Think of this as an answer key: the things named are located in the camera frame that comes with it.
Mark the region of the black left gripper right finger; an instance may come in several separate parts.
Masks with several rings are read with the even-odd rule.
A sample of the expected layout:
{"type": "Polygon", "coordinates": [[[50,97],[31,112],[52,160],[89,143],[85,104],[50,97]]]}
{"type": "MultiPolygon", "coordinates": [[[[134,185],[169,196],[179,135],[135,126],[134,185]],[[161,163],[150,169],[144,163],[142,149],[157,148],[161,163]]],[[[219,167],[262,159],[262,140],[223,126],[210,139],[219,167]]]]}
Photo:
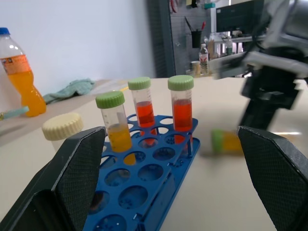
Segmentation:
{"type": "Polygon", "coordinates": [[[308,158],[288,139],[240,126],[252,184],[277,231],[308,231],[308,158]]]}

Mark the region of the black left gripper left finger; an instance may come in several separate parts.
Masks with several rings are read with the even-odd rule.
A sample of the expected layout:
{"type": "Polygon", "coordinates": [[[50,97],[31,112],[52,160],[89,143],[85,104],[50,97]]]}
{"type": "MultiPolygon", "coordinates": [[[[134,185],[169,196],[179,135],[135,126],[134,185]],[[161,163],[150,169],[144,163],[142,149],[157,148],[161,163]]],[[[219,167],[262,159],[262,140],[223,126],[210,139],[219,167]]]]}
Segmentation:
{"type": "Polygon", "coordinates": [[[66,139],[0,222],[0,231],[82,231],[105,136],[105,127],[95,127],[66,139]]]}

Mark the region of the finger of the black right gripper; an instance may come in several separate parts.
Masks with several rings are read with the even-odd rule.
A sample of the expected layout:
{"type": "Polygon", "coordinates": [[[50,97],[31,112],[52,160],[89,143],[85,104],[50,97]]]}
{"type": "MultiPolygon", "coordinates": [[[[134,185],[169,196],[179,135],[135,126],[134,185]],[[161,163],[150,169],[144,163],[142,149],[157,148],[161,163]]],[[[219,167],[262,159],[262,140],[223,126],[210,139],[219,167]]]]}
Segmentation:
{"type": "Polygon", "coordinates": [[[267,130],[276,113],[277,106],[262,100],[250,100],[239,126],[267,130]]]}

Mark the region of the yellow liquid tube green cap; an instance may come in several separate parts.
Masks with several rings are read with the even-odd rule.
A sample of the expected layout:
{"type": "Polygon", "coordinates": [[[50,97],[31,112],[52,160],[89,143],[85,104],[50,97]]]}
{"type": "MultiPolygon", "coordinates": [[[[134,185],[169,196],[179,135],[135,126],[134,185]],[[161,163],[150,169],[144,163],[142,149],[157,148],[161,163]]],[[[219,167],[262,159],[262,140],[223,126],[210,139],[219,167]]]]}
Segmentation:
{"type": "Polygon", "coordinates": [[[243,155],[241,142],[235,130],[214,129],[211,131],[212,150],[216,154],[243,155]]]}
{"type": "Polygon", "coordinates": [[[118,90],[105,92],[98,95],[95,101],[101,110],[112,151],[115,153],[128,151],[132,147],[132,141],[124,108],[123,92],[118,90]]]}

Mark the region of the blue test tube rack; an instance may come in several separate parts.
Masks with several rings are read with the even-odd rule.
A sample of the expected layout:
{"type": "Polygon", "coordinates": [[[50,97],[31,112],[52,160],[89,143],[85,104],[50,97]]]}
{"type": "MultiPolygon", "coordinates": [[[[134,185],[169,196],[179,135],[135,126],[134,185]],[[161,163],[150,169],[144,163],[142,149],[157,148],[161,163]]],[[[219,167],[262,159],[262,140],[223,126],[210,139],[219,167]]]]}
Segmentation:
{"type": "Polygon", "coordinates": [[[165,115],[155,117],[152,135],[128,116],[133,146],[114,153],[106,143],[95,190],[96,205],[89,211],[83,231],[159,231],[200,147],[192,132],[176,143],[165,115]]]}

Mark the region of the white jar cream lid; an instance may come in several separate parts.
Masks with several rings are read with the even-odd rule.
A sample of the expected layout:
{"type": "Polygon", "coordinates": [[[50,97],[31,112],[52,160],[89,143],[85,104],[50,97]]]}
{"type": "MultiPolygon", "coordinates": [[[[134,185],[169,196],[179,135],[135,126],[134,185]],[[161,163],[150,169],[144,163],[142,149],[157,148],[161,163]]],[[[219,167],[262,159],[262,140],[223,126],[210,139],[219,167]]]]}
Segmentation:
{"type": "Polygon", "coordinates": [[[55,151],[58,151],[67,138],[81,132],[83,127],[80,114],[66,113],[47,120],[41,129],[45,139],[52,143],[55,151]]]}

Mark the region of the clear water bottle red label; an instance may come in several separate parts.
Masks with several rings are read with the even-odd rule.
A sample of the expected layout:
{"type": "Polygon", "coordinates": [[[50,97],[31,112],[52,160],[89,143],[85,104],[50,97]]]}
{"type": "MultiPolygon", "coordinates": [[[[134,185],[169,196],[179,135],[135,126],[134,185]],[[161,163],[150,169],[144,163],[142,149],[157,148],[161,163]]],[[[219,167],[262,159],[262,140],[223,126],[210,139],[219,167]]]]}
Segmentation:
{"type": "Polygon", "coordinates": [[[200,62],[200,73],[203,76],[208,76],[208,50],[206,44],[201,44],[201,49],[199,51],[199,62],[200,62]]]}

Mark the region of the red liquid tube green cap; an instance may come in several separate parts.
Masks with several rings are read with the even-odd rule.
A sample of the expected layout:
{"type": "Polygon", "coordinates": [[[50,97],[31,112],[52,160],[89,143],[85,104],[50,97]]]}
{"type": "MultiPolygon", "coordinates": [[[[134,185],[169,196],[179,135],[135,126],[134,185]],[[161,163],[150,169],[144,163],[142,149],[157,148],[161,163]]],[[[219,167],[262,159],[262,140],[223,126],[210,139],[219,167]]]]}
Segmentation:
{"type": "Polygon", "coordinates": [[[128,82],[131,90],[138,125],[149,128],[155,125],[154,110],[151,98],[151,79],[149,77],[137,77],[128,82]]]}
{"type": "Polygon", "coordinates": [[[171,92],[173,127],[177,132],[188,132],[193,128],[192,89],[193,77],[177,75],[168,79],[171,92]]]}

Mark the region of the paper cup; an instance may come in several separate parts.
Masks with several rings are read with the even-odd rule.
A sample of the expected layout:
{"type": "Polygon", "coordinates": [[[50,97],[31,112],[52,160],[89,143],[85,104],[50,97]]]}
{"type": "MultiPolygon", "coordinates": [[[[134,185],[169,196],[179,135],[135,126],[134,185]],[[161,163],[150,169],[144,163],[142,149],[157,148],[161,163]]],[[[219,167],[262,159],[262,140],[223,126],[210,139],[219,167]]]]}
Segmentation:
{"type": "Polygon", "coordinates": [[[191,72],[193,76],[199,76],[201,74],[200,61],[191,62],[191,72]]]}

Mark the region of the black computer monitor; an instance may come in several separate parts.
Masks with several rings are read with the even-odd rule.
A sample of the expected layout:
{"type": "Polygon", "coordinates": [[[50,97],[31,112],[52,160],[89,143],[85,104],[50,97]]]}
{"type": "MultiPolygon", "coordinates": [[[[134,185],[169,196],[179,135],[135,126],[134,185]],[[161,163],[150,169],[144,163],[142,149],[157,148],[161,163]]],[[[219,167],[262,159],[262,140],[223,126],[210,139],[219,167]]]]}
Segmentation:
{"type": "Polygon", "coordinates": [[[250,0],[216,8],[216,32],[252,34],[260,21],[263,6],[264,0],[250,0]]]}

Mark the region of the light blue syringe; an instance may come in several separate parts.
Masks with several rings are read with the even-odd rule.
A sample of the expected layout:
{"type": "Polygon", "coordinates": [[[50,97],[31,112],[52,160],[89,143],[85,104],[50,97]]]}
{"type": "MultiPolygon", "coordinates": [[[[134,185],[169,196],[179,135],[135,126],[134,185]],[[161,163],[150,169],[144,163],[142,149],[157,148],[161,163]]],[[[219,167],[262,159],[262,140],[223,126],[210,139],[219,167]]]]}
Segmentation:
{"type": "Polygon", "coordinates": [[[7,111],[7,112],[0,112],[0,121],[5,120],[5,119],[9,119],[9,118],[12,118],[12,117],[20,116],[22,114],[25,114],[28,111],[29,111],[28,106],[25,106],[25,107],[10,110],[10,111],[7,111]]]}

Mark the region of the black cup holder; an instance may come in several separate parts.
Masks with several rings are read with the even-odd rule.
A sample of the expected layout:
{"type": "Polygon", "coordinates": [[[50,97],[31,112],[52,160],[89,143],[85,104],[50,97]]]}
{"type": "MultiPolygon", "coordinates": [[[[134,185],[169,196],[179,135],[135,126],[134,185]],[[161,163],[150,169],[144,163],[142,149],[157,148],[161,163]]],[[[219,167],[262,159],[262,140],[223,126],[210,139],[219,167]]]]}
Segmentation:
{"type": "Polygon", "coordinates": [[[201,44],[202,31],[196,30],[191,32],[192,36],[192,48],[199,48],[201,44]]]}

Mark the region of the light green cloth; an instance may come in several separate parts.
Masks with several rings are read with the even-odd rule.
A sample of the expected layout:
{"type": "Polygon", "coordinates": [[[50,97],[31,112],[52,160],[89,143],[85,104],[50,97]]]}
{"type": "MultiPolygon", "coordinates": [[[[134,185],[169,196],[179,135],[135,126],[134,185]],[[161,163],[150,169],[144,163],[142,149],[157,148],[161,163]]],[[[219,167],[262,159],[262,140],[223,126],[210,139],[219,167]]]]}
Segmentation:
{"type": "Polygon", "coordinates": [[[74,80],[62,90],[49,93],[43,96],[46,104],[56,103],[63,100],[71,99],[76,96],[86,95],[91,92],[95,82],[91,79],[74,80]]]}

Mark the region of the orange soda bottle blue cap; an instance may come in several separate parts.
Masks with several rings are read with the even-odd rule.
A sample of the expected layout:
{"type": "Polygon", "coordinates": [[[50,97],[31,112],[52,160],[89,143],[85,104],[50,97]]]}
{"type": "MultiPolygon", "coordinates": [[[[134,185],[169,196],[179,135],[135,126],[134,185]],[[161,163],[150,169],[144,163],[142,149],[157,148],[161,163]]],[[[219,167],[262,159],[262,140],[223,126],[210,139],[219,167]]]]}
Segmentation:
{"type": "Polygon", "coordinates": [[[27,106],[27,117],[35,117],[46,112],[46,103],[34,86],[34,74],[25,53],[11,38],[6,27],[0,27],[0,64],[21,96],[21,105],[27,106]]]}

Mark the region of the grey pegboard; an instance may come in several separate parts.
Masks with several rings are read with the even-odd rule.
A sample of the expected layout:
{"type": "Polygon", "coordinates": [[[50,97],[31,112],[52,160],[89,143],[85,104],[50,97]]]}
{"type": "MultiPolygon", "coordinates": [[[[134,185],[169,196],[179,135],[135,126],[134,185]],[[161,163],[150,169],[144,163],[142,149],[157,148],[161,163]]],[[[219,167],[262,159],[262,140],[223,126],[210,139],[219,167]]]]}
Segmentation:
{"type": "Polygon", "coordinates": [[[191,32],[202,31],[201,43],[211,32],[210,0],[169,0],[175,73],[184,75],[192,61],[199,60],[199,48],[192,48],[191,32]]]}

